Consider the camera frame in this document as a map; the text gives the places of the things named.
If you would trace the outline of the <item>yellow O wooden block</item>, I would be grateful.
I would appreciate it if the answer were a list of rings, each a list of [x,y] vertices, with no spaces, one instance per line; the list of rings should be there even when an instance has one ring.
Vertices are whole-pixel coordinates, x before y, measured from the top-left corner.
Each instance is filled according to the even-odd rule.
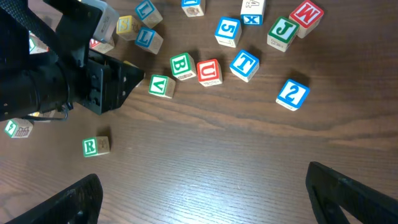
[[[125,60],[123,63],[130,65],[132,67],[135,67],[135,68],[139,68],[138,66],[134,65],[131,62],[128,62],[127,60]],[[139,87],[141,85],[141,83],[145,80],[145,78],[146,78],[146,73],[144,72],[144,78],[135,87]]]

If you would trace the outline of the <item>green B wooden block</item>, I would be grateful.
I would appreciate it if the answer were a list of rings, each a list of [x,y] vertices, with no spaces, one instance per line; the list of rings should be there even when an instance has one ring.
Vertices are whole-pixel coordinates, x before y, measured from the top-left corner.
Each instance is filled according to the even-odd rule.
[[[187,52],[170,58],[172,75],[178,80],[186,80],[197,76],[194,59]]]

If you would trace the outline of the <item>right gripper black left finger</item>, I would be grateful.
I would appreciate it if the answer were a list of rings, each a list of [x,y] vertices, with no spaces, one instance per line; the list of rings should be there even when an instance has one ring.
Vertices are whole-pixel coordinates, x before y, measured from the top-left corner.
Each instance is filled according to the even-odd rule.
[[[97,224],[102,201],[103,188],[100,179],[96,174],[89,174],[7,224]]]

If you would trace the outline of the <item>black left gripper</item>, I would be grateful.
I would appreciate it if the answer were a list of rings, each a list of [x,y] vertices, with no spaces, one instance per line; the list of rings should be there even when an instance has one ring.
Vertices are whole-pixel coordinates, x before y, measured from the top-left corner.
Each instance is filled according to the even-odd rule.
[[[145,77],[142,69],[94,50],[69,53],[81,70],[73,101],[97,115],[120,108]]]

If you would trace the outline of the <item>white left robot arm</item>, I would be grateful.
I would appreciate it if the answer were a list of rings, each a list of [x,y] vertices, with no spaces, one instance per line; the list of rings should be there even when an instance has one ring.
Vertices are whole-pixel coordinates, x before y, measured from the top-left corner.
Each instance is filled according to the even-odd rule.
[[[78,103],[96,114],[118,109],[144,71],[90,49],[96,31],[118,19],[103,1],[50,1],[62,14],[51,29],[27,1],[1,1],[1,119],[67,113]]]

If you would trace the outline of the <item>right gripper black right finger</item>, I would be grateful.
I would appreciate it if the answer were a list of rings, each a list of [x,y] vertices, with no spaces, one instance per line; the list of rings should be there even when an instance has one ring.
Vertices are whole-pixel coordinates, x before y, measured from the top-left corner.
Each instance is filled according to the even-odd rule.
[[[319,162],[308,165],[305,179],[318,223],[348,223],[346,210],[361,223],[397,223],[397,200]]]

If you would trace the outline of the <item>green R wooden block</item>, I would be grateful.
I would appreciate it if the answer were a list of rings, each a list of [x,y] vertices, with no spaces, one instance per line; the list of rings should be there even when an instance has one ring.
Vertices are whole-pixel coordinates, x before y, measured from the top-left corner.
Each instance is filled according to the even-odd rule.
[[[96,136],[82,140],[83,156],[93,157],[110,153],[109,138]]]

